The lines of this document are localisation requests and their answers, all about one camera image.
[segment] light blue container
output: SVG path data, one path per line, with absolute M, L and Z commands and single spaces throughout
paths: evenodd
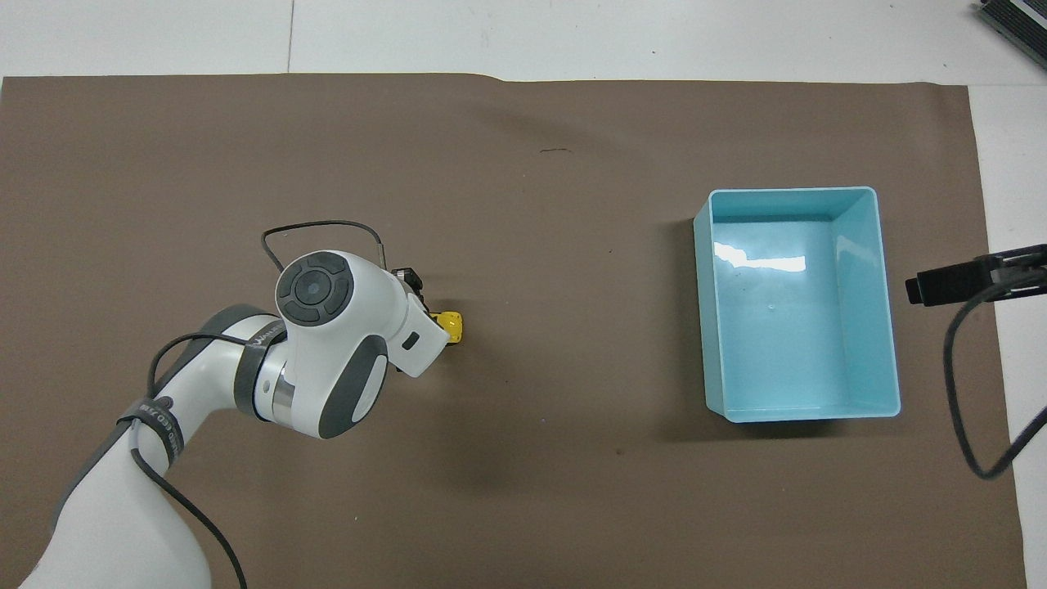
M 872 188 L 715 190 L 694 249 L 709 409 L 735 423 L 898 414 Z

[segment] yellow block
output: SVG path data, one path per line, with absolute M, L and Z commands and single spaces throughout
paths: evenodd
M 429 315 L 432 319 L 437 320 L 437 323 L 444 332 L 451 335 L 450 341 L 447 342 L 448 346 L 453 346 L 462 341 L 462 314 L 458 312 L 443 312 Z

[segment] white tile floor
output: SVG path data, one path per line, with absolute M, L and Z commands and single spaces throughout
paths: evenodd
M 283 71 L 965 84 L 989 247 L 1047 242 L 1047 71 L 966 0 L 0 0 L 0 75 Z M 1047 405 L 1047 297 L 997 317 L 1015 434 Z M 1016 477 L 1047 589 L 1047 434 Z

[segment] brown paper mat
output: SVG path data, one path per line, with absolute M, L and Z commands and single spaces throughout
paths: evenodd
M 707 411 L 691 218 L 714 188 L 855 184 L 881 197 L 900 416 Z M 259 232 L 318 218 L 374 224 L 466 340 L 332 441 L 204 425 L 171 480 L 252 587 L 1024 586 L 1012 479 L 979 481 L 953 439 L 955 310 L 903 285 L 986 251 L 962 87 L 7 78 L 0 195 L 3 586 L 153 353 L 272 309 Z M 371 253 L 342 228 L 275 246 Z M 961 340 L 976 448 L 999 452 L 990 311 Z

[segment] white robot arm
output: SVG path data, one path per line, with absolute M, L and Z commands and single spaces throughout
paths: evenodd
M 387 364 L 418 377 L 450 338 L 411 286 L 344 251 L 289 264 L 276 309 L 238 305 L 204 325 L 70 486 L 24 589 L 209 587 L 200 546 L 132 451 L 162 475 L 208 414 L 233 408 L 337 436 L 366 416 Z

